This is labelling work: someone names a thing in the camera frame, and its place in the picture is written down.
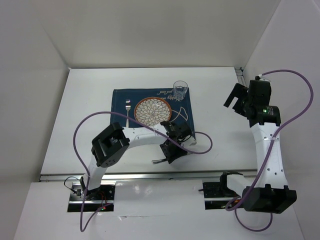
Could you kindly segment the silver table knife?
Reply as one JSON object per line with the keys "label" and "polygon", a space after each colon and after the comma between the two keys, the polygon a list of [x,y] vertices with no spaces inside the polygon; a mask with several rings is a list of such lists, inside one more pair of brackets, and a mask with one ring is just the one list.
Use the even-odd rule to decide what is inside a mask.
{"label": "silver table knife", "polygon": [[164,159],[157,159],[157,160],[152,160],[151,163],[153,165],[156,165],[156,164],[160,164],[160,163],[163,163],[163,162],[167,162],[168,160],[166,158]]}

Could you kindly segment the floral ceramic plate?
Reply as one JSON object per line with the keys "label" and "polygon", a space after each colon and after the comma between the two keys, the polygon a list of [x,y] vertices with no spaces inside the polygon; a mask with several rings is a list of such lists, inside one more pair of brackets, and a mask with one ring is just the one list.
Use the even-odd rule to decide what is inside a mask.
{"label": "floral ceramic plate", "polygon": [[144,98],[134,108],[135,120],[149,127],[161,122],[167,122],[171,116],[171,106],[160,97]]}

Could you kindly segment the clear drinking glass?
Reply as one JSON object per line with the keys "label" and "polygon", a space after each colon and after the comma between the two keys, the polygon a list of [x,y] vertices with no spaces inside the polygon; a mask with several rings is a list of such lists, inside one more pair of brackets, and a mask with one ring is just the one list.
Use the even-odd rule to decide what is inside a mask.
{"label": "clear drinking glass", "polygon": [[188,91],[188,84],[185,81],[178,80],[173,84],[173,96],[177,101],[182,101]]}

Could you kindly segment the silver fork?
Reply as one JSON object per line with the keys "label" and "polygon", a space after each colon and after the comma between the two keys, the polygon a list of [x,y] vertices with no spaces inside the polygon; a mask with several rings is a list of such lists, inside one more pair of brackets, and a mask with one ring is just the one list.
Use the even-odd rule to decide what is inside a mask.
{"label": "silver fork", "polygon": [[[130,99],[125,100],[125,109],[126,109],[126,116],[129,117],[129,113],[131,110],[131,100]],[[128,118],[126,119],[125,127],[126,128],[130,127],[130,120]]]}

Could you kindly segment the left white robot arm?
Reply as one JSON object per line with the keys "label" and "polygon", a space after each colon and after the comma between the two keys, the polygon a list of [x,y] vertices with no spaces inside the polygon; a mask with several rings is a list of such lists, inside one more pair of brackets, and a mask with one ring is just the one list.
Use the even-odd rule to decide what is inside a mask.
{"label": "left white robot arm", "polygon": [[145,145],[159,145],[163,159],[153,160],[153,164],[162,162],[172,163],[186,156],[185,149],[197,143],[187,123],[180,125],[163,121],[147,127],[121,127],[112,123],[92,140],[92,158],[88,173],[81,179],[81,194],[88,200],[97,197],[101,180],[107,168],[119,162],[126,150]]}

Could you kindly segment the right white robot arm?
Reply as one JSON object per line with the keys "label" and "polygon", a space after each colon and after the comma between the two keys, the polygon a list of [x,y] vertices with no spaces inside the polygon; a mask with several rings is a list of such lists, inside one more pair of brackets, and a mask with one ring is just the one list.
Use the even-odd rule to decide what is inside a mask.
{"label": "right white robot arm", "polygon": [[249,121],[258,173],[250,182],[239,172],[225,171],[218,190],[223,196],[233,192],[240,196],[248,212],[281,214],[297,200],[297,192],[289,188],[285,176],[278,133],[281,115],[277,106],[270,105],[271,93],[268,81],[251,80],[248,87],[236,83],[225,101],[229,107],[236,98],[233,110]]}

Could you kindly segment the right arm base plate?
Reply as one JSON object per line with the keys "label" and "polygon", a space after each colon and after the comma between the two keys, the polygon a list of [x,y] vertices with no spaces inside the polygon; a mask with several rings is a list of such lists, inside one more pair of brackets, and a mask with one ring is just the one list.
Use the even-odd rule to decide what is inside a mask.
{"label": "right arm base plate", "polygon": [[237,194],[229,189],[222,189],[219,182],[203,182],[202,188],[198,190],[204,196],[206,210],[220,210]]}

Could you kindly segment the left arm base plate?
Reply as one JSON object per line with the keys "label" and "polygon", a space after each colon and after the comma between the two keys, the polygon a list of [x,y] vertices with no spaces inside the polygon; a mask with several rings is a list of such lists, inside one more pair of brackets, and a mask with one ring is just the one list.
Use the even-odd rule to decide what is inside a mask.
{"label": "left arm base plate", "polygon": [[64,187],[69,190],[68,213],[80,213],[84,200],[83,212],[113,212],[116,184],[112,182],[103,183],[98,190],[84,194],[80,180],[75,176],[67,177],[63,182]]}

